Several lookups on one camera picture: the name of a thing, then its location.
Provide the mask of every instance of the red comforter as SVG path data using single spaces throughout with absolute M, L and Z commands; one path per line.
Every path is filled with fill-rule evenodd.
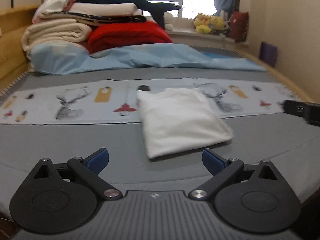
M 112 23 L 98 27 L 88 40 L 90 53 L 115 47 L 173 43 L 167 33 L 156 23 Z

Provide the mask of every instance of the stuffed shark tail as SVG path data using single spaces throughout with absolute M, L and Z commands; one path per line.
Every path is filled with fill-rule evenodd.
M 148 12 L 152 18 L 164 29 L 164 13 L 167 11 L 180 10 L 181 7 L 172 3 L 150 3 Z

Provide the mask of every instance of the window sill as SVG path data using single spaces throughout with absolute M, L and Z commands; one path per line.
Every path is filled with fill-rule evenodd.
M 176 36 L 176 35 L 183 35 L 188 37 L 197 37 L 201 39 L 209 39 L 209 40 L 216 40 L 216 41 L 223 41 L 227 43 L 235 43 L 234 39 L 231 38 L 222 38 L 218 35 L 214 34 L 202 34 L 197 33 L 193 23 L 192 19 L 186 19 L 186 18 L 175 18 L 172 31 L 166 31 L 170 36 Z

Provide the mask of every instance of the white cloth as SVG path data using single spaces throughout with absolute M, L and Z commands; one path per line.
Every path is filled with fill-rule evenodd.
M 132 16 L 142 14 L 142 11 L 134 3 L 95 4 L 78 2 L 72 5 L 69 12 L 94 16 Z
M 63 10 L 70 9 L 74 1 L 76 0 L 45 0 L 36 10 L 35 15 L 32 18 L 32 23 L 39 23 L 41 21 L 39 18 L 40 14 L 62 12 Z
M 137 91 L 148 158 L 229 141 L 233 131 L 198 89 Z
M 21 39 L 22 49 L 26 52 L 27 58 L 31 59 L 32 47 L 39 43 L 48 41 L 86 41 L 92 29 L 78 23 L 75 19 L 59 19 L 30 25 L 24 32 Z

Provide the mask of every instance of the black device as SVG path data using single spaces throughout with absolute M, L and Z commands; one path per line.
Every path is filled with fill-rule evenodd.
M 286 114 L 303 117 L 308 124 L 320 126 L 320 104 L 285 100 L 283 110 Z
M 98 177 L 109 161 L 105 148 L 67 163 L 43 158 L 11 199 L 20 228 L 13 239 L 299 239 L 289 228 L 300 201 L 271 161 L 247 165 L 210 149 L 202 160 L 213 177 L 187 195 L 128 190 L 123 196 Z

